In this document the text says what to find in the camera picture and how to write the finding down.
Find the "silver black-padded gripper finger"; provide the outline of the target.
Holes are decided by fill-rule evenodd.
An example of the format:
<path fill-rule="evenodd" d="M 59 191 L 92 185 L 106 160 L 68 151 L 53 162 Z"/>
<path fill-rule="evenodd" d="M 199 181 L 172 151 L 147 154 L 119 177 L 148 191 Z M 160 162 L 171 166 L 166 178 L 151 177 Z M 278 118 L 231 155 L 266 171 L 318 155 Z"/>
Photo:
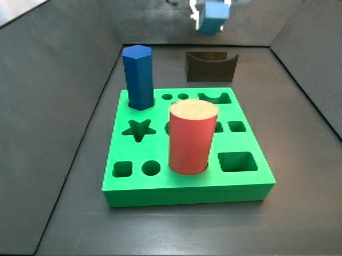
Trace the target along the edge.
<path fill-rule="evenodd" d="M 188 6 L 191 9 L 190 18 L 195 21 L 195 29 L 199 27 L 199 11 L 196 9 L 196 0 L 188 0 Z"/>

